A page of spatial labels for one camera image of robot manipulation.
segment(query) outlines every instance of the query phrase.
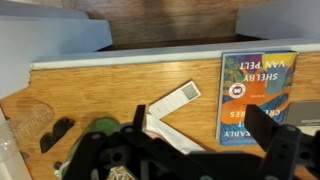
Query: wooden shelf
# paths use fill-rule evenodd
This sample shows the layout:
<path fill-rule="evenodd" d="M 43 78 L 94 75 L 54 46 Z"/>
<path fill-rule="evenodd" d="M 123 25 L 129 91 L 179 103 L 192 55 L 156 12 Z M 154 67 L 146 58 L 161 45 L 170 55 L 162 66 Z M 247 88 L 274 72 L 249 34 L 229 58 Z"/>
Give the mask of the wooden shelf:
<path fill-rule="evenodd" d="M 320 100 L 320 53 L 298 56 L 290 101 Z M 220 59 L 138 65 L 32 71 L 30 86 L 1 100 L 6 116 L 16 117 L 17 102 L 31 97 L 53 109 L 54 120 L 22 149 L 31 174 L 54 179 L 53 164 L 63 162 L 67 152 L 95 118 L 113 117 L 131 122 L 138 104 L 147 104 L 193 79 L 202 96 L 166 116 L 163 121 L 207 150 L 246 151 L 263 156 L 258 146 L 221 147 L 215 139 L 220 78 Z M 47 153 L 41 154 L 39 140 L 61 117 L 76 120 L 75 126 Z M 312 179 L 298 170 L 302 179 Z"/>

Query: black plastic object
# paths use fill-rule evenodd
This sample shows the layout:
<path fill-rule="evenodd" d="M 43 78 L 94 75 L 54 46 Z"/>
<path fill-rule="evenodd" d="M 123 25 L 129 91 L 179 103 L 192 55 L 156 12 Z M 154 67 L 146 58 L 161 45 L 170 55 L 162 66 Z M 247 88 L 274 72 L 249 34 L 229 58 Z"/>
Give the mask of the black plastic object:
<path fill-rule="evenodd" d="M 41 153 L 45 153 L 51 149 L 67 132 L 72 128 L 74 122 L 68 118 L 62 118 L 57 121 L 52 129 L 52 133 L 46 133 L 40 139 Z"/>
<path fill-rule="evenodd" d="M 53 164 L 53 168 L 54 168 L 55 170 L 59 170 L 61 166 L 62 166 L 62 163 L 61 163 L 61 162 L 55 162 L 55 163 Z"/>
<path fill-rule="evenodd" d="M 247 106 L 245 127 L 265 149 L 265 158 L 244 152 L 184 155 L 142 131 L 144 110 L 139 105 L 134 122 L 122 125 L 111 136 L 85 134 L 62 179 L 106 179 L 111 168 L 124 166 L 134 179 L 141 180 L 289 180 L 299 179 L 294 176 L 297 165 L 319 179 L 320 131 L 313 137 L 294 126 L 278 125 L 255 105 Z"/>

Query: black clip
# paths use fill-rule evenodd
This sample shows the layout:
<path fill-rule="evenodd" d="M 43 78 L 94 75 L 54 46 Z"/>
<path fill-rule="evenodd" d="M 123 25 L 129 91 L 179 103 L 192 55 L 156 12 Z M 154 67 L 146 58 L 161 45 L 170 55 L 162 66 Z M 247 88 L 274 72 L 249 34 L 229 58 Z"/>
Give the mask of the black clip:
<path fill-rule="evenodd" d="M 62 118 L 57 121 L 53 128 L 52 133 L 46 133 L 40 139 L 41 153 L 49 151 L 49 149 L 56 144 L 74 125 L 74 121 L 68 118 Z"/>

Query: blue book cover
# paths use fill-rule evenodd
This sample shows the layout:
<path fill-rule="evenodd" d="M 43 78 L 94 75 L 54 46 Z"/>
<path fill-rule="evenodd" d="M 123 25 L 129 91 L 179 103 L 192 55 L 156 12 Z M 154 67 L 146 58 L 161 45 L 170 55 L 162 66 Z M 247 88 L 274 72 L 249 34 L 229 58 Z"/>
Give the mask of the blue book cover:
<path fill-rule="evenodd" d="M 247 104 L 256 104 L 281 123 L 289 104 L 296 52 L 224 54 L 217 138 L 220 145 L 253 145 L 244 127 Z"/>

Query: white remote control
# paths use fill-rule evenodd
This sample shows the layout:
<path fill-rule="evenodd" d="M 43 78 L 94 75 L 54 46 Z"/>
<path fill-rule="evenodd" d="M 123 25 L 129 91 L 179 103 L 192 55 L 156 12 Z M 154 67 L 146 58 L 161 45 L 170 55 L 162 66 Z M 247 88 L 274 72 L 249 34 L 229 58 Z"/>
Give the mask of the white remote control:
<path fill-rule="evenodd" d="M 149 111 L 155 118 L 161 119 L 199 96 L 201 96 L 199 89 L 193 81 L 190 81 L 166 97 L 150 105 Z"/>

